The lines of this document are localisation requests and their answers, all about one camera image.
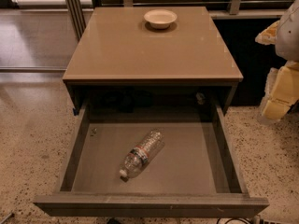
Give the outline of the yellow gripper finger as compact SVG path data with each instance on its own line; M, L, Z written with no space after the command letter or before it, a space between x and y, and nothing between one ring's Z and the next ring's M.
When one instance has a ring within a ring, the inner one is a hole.
M275 21L266 29L258 33L255 37L255 41L262 45L275 45L277 39L277 28L279 21Z
M267 75L261 115L269 120L280 120L299 100L299 63L287 61L279 69L271 68Z

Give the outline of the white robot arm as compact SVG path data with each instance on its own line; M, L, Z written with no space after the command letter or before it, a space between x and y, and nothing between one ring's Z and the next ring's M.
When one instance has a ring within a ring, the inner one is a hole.
M279 69L270 69L260 103L260 122L272 124L299 101L299 0L291 4L279 21L260 32L255 41L274 45L276 55L286 60Z

